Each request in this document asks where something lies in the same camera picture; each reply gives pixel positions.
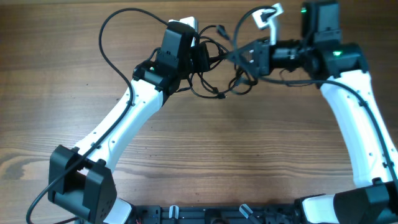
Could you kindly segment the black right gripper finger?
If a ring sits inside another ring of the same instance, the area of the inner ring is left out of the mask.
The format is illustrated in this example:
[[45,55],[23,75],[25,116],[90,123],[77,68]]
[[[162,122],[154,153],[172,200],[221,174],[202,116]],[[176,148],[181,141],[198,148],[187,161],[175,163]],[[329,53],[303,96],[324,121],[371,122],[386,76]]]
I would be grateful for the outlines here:
[[262,68],[257,64],[257,62],[248,62],[245,60],[241,60],[240,62],[235,62],[237,66],[241,67],[243,70],[247,71],[250,75],[254,77],[262,77],[264,76],[264,72]]
[[236,56],[240,56],[242,62],[260,62],[264,58],[264,41],[252,41],[238,50],[229,52],[226,58],[231,62],[237,62]]

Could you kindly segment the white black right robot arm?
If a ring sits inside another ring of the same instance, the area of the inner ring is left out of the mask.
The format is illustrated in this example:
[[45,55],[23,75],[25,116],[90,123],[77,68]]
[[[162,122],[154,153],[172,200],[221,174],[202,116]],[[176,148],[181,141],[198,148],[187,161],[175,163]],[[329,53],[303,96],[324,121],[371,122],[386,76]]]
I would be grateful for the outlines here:
[[270,36],[235,47],[229,59],[254,78],[268,81],[274,69],[304,69],[331,107],[351,160],[355,189],[297,199],[292,223],[394,223],[397,221],[397,149],[374,98],[368,63],[360,46],[342,43],[338,1],[302,4],[301,40],[279,39],[279,4],[246,13]]

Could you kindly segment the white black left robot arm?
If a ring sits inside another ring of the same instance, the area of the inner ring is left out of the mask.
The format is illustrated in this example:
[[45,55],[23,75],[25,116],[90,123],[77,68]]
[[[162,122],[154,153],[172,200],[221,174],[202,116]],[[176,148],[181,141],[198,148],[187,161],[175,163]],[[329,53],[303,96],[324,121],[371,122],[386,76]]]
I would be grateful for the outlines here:
[[129,223],[135,208],[118,197],[113,172],[143,124],[199,68],[194,17],[169,20],[160,48],[133,72],[127,90],[92,133],[50,156],[49,202],[87,223]]

